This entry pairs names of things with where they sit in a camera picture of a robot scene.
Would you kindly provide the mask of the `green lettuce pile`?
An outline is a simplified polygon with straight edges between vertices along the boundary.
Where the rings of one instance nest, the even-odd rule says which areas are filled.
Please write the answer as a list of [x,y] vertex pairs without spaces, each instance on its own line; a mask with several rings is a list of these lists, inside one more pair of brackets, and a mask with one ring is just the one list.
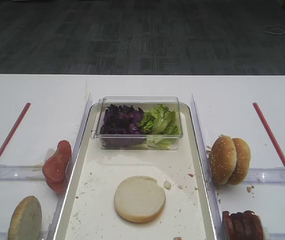
[[[175,110],[159,104],[146,111],[142,120],[137,124],[145,135],[180,135],[181,131],[177,124]],[[148,138],[146,144],[155,149],[169,149],[177,140],[175,138]]]

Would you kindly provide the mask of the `tomato slices stack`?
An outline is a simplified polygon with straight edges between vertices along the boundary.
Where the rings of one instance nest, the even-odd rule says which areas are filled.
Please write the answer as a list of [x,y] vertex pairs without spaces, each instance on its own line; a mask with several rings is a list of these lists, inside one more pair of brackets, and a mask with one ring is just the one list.
[[71,145],[67,140],[61,140],[55,153],[46,160],[42,173],[47,185],[57,194],[65,189],[66,169],[72,156]]

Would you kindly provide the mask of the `meat patty slices stack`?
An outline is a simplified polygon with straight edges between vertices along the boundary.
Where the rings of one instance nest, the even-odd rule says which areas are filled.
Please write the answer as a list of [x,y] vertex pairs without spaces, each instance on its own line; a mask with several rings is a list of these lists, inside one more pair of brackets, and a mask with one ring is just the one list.
[[251,210],[222,212],[222,225],[227,240],[265,240],[261,218]]

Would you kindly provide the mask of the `clear plastic container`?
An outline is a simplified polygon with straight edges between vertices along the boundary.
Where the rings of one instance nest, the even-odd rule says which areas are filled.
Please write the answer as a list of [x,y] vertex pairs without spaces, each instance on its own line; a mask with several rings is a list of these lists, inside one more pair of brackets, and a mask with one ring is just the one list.
[[97,104],[92,138],[103,149],[175,150],[182,137],[177,97],[106,96]]

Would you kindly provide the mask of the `purple cabbage leaves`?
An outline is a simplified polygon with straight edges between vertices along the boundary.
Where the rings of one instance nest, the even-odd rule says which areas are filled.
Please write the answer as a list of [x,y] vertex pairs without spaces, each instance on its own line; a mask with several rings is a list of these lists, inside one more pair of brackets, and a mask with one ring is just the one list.
[[100,128],[101,135],[130,135],[131,137],[103,138],[102,146],[107,149],[128,148],[144,143],[143,138],[134,138],[133,135],[142,135],[141,129],[137,126],[144,116],[141,108],[133,106],[111,104],[105,110],[103,124]]

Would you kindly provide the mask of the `right long clear divider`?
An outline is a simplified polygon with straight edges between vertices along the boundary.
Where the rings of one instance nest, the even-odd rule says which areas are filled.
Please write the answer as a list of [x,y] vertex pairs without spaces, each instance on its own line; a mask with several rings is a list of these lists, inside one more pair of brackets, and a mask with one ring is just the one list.
[[220,213],[220,209],[218,206],[218,199],[217,199],[217,192],[215,188],[215,184],[211,179],[211,170],[210,164],[208,161],[208,155],[206,152],[206,145],[204,141],[204,135],[202,133],[202,126],[201,120],[199,117],[199,111],[197,108],[196,101],[194,96],[191,95],[190,99],[190,110],[192,114],[193,120],[193,128],[196,137],[196,143],[199,153],[199,161],[200,167],[202,171],[202,179],[204,183],[205,189],[205,197],[206,202],[208,204],[209,215],[210,215],[210,222],[211,222],[211,229],[213,231],[213,239],[214,240],[225,240],[225,231],[224,226],[222,224],[222,217]]

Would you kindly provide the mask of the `long clear divider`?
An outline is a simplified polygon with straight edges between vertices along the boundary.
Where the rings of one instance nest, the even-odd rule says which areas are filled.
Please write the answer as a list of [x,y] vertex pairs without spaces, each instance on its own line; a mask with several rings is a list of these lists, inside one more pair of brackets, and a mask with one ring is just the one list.
[[90,113],[90,108],[92,106],[92,102],[93,102],[92,96],[89,93],[88,98],[87,98],[87,102],[85,104],[82,120],[81,120],[81,123],[79,126],[78,134],[77,134],[75,144],[74,144],[74,147],[72,150],[72,155],[71,155],[68,167],[66,169],[67,180],[65,181],[64,192],[58,197],[58,202],[57,202],[57,205],[55,208],[55,212],[53,214],[52,222],[49,225],[48,230],[47,230],[47,234],[48,234],[47,240],[55,240],[56,239],[59,224],[60,224],[62,214],[63,214],[64,205],[67,201],[70,183],[71,183],[73,175],[74,175],[75,167],[77,166],[77,158],[79,155],[79,150],[80,150],[81,143],[82,143],[83,136],[84,136],[84,132],[86,129],[86,125],[87,125],[88,116]]
[[206,202],[208,204],[209,215],[210,215],[210,222],[211,222],[211,229],[213,231],[213,239],[214,240],[225,240],[225,231],[224,226],[222,224],[222,217],[220,213],[220,209],[218,206],[218,199],[217,199],[217,192],[215,188],[215,184],[211,179],[211,170],[210,164],[208,161],[208,155],[206,152],[206,145],[204,141],[204,135],[202,133],[202,126],[201,120],[199,117],[199,111],[197,108],[196,101],[194,96],[191,95],[190,99],[190,110],[192,114],[193,120],[193,128],[196,137],[196,143],[199,153],[199,161],[200,167],[202,171],[202,179],[204,183],[205,189],[205,197]]

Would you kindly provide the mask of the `bottom bun on tray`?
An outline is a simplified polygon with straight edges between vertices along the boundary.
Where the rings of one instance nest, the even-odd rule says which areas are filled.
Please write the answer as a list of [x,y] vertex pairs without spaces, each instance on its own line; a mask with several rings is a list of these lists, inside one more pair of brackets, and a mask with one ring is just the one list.
[[166,204],[165,190],[149,176],[131,176],[123,180],[114,194],[114,209],[126,221],[148,223],[157,218]]

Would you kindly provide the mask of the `front sesame bun top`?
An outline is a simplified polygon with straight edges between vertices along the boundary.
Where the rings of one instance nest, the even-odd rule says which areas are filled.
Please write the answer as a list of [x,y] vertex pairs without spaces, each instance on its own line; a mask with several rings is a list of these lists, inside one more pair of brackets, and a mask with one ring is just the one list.
[[212,145],[209,166],[212,180],[219,185],[227,183],[235,170],[237,152],[231,137],[221,135]]

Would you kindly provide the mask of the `sesame bun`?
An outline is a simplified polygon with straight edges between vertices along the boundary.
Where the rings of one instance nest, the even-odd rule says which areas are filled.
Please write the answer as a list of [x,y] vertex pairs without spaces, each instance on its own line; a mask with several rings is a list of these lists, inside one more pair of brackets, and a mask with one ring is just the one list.
[[219,185],[227,183],[235,170],[237,152],[231,137],[221,135],[212,145],[209,166],[212,180]]
[[236,150],[236,166],[228,179],[227,183],[230,185],[238,185],[246,178],[251,161],[251,150],[246,141],[241,138],[233,138],[233,143]]

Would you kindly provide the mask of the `rear sesame bun top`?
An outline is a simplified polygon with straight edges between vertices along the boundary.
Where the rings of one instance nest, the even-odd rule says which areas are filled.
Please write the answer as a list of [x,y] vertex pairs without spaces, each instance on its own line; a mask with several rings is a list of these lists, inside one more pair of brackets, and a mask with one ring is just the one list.
[[233,138],[233,143],[236,150],[236,166],[228,179],[227,183],[230,185],[238,185],[246,178],[251,161],[251,150],[246,141],[241,138]]

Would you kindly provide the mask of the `white metal tray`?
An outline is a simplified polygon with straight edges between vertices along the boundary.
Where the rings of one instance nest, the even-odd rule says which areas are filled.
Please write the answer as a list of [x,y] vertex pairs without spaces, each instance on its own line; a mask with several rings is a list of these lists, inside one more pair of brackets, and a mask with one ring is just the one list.
[[[215,228],[194,133],[191,111],[180,104],[183,136],[176,150],[103,149],[93,139],[100,106],[94,104],[79,148],[57,240],[214,240]],[[170,182],[162,213],[149,223],[117,215],[114,195],[120,182],[149,176]]]

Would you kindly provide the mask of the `left long clear divider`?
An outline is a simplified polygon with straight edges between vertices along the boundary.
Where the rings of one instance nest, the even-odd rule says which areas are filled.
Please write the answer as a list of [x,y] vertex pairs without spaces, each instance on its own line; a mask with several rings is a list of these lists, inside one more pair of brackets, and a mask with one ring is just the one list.
[[86,129],[86,125],[87,125],[88,116],[90,113],[90,108],[92,106],[92,102],[93,102],[92,96],[89,93],[88,98],[87,98],[87,102],[85,104],[82,120],[81,120],[81,123],[79,126],[78,134],[77,134],[75,144],[74,144],[74,147],[72,150],[72,155],[71,155],[68,167],[66,169],[67,180],[65,181],[64,192],[58,197],[58,202],[57,202],[57,205],[55,208],[55,212],[53,214],[52,222],[49,225],[48,230],[47,230],[47,234],[48,234],[47,240],[55,240],[56,239],[59,224],[60,224],[62,214],[63,214],[64,205],[67,201],[70,183],[71,183],[73,175],[74,175],[75,167],[77,166],[77,158],[79,155],[79,150],[80,150],[81,143],[82,143],[83,136],[84,136],[84,132]]

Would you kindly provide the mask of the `left upper clear holder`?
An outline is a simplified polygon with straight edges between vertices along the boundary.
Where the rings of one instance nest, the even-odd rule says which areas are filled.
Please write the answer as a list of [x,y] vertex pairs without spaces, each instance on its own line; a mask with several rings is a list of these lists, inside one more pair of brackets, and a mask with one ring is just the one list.
[[42,165],[0,164],[0,182],[3,181],[45,181]]

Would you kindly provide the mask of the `upright bun half left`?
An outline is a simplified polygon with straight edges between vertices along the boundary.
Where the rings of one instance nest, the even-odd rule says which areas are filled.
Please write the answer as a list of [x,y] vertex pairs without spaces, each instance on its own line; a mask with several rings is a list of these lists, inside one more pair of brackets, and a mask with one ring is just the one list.
[[18,203],[11,216],[7,239],[38,240],[41,229],[41,204],[35,196],[27,196]]

